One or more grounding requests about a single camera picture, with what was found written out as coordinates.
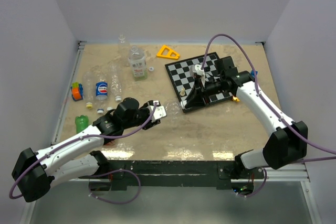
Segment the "clear slim bottle white cap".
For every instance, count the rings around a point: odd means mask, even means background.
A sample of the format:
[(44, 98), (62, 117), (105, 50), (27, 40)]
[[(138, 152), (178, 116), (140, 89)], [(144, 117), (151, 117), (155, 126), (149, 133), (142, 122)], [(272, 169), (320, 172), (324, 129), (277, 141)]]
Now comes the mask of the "clear slim bottle white cap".
[(175, 116), (181, 112), (182, 108), (178, 101), (169, 101), (165, 105), (165, 110), (168, 116)]

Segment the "blue white slim bottle cap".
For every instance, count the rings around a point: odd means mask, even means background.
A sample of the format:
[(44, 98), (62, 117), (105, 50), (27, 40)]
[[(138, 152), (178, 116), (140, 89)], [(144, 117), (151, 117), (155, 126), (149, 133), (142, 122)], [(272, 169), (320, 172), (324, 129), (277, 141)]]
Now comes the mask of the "blue white slim bottle cap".
[(181, 107), (184, 109), (185, 108), (185, 106), (186, 106), (186, 101), (184, 100), (184, 101), (181, 101)]

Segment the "grapefruit tea bottle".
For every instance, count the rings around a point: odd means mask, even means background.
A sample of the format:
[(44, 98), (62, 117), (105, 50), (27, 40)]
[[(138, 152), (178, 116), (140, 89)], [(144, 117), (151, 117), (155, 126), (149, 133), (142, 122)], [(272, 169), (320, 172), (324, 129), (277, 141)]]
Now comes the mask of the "grapefruit tea bottle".
[(148, 74), (144, 51), (138, 46), (131, 46), (128, 61), (135, 81), (145, 80)]

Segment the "clear Pocari bottle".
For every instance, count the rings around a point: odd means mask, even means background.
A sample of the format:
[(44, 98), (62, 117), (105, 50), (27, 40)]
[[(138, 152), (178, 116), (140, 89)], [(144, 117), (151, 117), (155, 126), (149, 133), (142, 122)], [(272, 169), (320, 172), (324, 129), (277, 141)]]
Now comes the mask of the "clear Pocari bottle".
[(130, 43), (125, 34), (120, 34), (118, 37), (118, 51), (124, 63), (128, 62), (128, 55), (130, 50)]

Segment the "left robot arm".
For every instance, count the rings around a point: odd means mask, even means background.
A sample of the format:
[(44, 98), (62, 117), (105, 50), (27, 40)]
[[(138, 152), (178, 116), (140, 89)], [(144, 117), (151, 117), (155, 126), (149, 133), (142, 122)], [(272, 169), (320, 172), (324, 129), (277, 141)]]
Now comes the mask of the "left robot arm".
[(166, 109), (159, 101), (151, 100), (140, 106), (136, 99), (125, 98), (75, 136), (35, 152), (31, 148), (21, 151), (12, 171), (14, 184), (9, 191), (10, 199), (23, 197), (26, 202), (32, 202), (71, 179), (105, 177), (109, 163), (96, 149), (139, 130), (150, 129), (166, 116)]

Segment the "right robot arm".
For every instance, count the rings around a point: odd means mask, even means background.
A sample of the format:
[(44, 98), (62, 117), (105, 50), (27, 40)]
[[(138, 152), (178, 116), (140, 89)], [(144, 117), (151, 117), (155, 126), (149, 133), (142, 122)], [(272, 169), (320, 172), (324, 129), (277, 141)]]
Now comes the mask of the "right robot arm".
[(235, 156), (234, 173), (237, 177), (246, 178), (258, 167), (279, 169), (306, 156), (307, 144), (301, 138), (308, 136), (307, 125), (303, 121), (295, 122), (276, 107), (262, 92), (255, 77), (248, 71), (238, 71), (232, 57), (215, 61), (219, 78), (212, 82), (205, 80), (201, 67), (199, 64), (190, 67), (194, 86), (182, 101), (182, 108), (205, 107), (209, 105), (210, 96), (228, 92), (245, 103), (269, 136), (264, 148)]

